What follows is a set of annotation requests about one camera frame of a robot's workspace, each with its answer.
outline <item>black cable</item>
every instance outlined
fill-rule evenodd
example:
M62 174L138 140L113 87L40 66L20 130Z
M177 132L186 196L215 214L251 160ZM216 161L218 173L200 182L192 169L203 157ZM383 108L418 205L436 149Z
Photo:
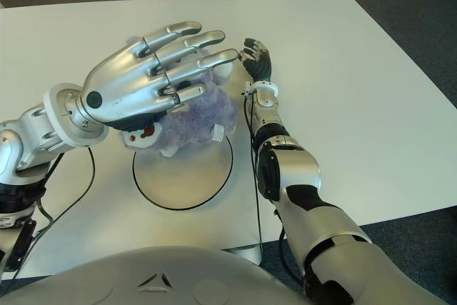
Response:
M54 218L52 218L52 216L50 214L48 214L48 212L46 212L46 210L44 209L43 205L41 204L41 199L38 199L36 201L36 207L38 207L38 210L40 211L40 213L44 217L46 217L46 219L48 220L48 225L46 227L48 227L48 226L51 227L51 225L54 223Z
M258 189L257 189L257 180L256 180L256 165L254 163L254 157L253 157L253 147L252 147L252 141L254 139L254 135L252 132L252 110L253 110L253 101L251 102L251 120L248 121L248 114L246 110L246 103L247 103L247 98L244 98L244 105L243 105L243 110L244 110L244 118L246 120L246 125L248 126L249 133L251 135L250 141L250 146L251 146L251 165L252 165L252 173L253 173L253 179L254 179L254 190L256 194L256 208L257 208L257 227L258 227L258 240L259 240L259 245L260 245L260 256L261 256L261 263L263 259L263 239L262 239L262 229L261 229L261 223L260 223L260 208L258 205Z
M55 162L52 164L52 167L49 169L49 171L46 173L46 176L44 177L43 186L46 185L46 182L48 182L49 178L51 177L51 175L52 175L52 174L54 173L54 171L56 170L57 166L59 165L60 160L62 160L62 157L64 157L64 154L65 154L65 153L60 153L60 154L57 156L57 159L56 159Z
M286 270L287 274L291 277L291 279L294 280L300 287L303 287L302 278L299 278L297 275L295 275L292 272L292 270L289 268L289 266L286 263L286 259L284 258L283 241L284 241L285 235L286 235L286 232L284 231L284 227L283 227L281 230L281 234L279 235L279 240L278 240L279 260L281 260L281 264L283 265L283 268Z
M95 179L95 159L94 159L94 154L92 154L92 149L90 149L89 147L87 147L87 150L89 151L89 155L91 156L91 163L92 163L92 177L91 177L91 180L89 182L89 185L87 186L86 190L83 192L82 195L80 195L80 197L75 200L69 207L67 207L65 209L64 212L62 212L61 214L59 214L57 216L56 219L54 219L54 224L64 215L66 214L73 206L75 206L81 199L83 199L83 197L87 194L87 192L89 192L89 189L91 189L92 187L92 184L94 183L94 179Z
M89 182L89 185L87 186L86 190L83 192L82 195L80 195L80 197L75 200L69 207L67 207L61 214L59 214L57 216L57 218L53 219L52 216L50 214L48 214L43 206L41 205L41 199L38 200L36 202L36 205L38 206L38 209L39 211L49 220L49 223L46 227L44 227L43 229L39 230L36 235L33 237L33 241L32 241L32 244L31 246L29 247L29 249L27 250L25 256L23 257L22 259L22 262L21 262L21 266L17 269L16 273L13 275L13 278L11 280L14 280L16 279L16 277L19 275L19 272L21 271L22 269L22 266L26 263L26 260L27 258L29 257L32 249L35 247L35 245L38 243L38 241L40 240L41 237L44 236L44 234L66 213L68 212L68 210L70 210L73 206L75 206L86 194L87 192L89 192L89 189L91 189L92 187L92 184L94 183L94 179L95 179L95 159L94 159L94 155L92 154L92 150L88 147L87 150L89 151L89 155L91 156L91 163L92 163L92 177L91 177L91 180ZM57 167L57 164L60 162L60 160L62 159L62 156L64 154L60 154L59 157L57 158L57 160L54 162L54 164L52 165L51 169L49 169L49 172L48 174L46 175L45 177L45 180L48 181L49 177L52 175L52 173L54 172L54 170L56 169Z

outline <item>purple plush toy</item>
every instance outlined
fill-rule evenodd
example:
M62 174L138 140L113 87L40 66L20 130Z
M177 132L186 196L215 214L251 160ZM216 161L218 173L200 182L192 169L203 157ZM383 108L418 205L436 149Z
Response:
M208 55L206 51L182 59L183 62ZM205 83L208 91L183 106L168 111L153 128L132 132L122 131L124 144L136 151L160 151L163 156L172 157L187 144L221 142L236 125L236 110L229 96L219 88L230 77L232 64L217 66L190 80L192 84Z

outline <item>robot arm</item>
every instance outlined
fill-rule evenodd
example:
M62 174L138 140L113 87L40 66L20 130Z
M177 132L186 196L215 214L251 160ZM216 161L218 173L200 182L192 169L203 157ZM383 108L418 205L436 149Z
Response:
M258 190L278 211L317 304L444 304L405 276L343 210L319 198L319 167L278 114L265 46L245 40L240 60L254 83L246 90Z
M169 69L170 63L225 39L222 31L194 35L200 23L172 24L112 54L87 76L84 86L59 84L43 102L15 121L0 123L0 275L14 271L31 243L31 215L45 189L50 161L78 146L102 141L108 127L145 129L167 110L206 92L182 83L233 61L234 49Z

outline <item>triangle logo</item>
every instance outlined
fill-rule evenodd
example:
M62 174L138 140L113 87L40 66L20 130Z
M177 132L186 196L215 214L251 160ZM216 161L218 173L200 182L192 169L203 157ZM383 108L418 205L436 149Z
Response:
M172 289L170 279L164 272L154 273L141 284L138 285L136 290L138 292L160 292L166 293Z

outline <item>white board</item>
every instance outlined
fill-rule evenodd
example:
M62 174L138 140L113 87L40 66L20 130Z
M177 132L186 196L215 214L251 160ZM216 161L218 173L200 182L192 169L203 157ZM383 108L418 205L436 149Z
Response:
M317 158L321 197L358 224L457 204L457 111L354 0L109 1L2 9L0 20L2 120L40 102L54 84L82 84L130 36L198 20L204 30L226 32L221 49L240 49L245 37L270 48L283 122ZM36 245L21 276L52 274L142 246L256 243L239 96L245 79L237 64L227 87L240 109L231 136L233 171L215 198L189 211L153 206L137 191L132 153L113 131L94 147L92 190ZM90 175L86 151L65 155L43 199L46 209L59 214ZM265 240L280 232L272 212L262 200Z

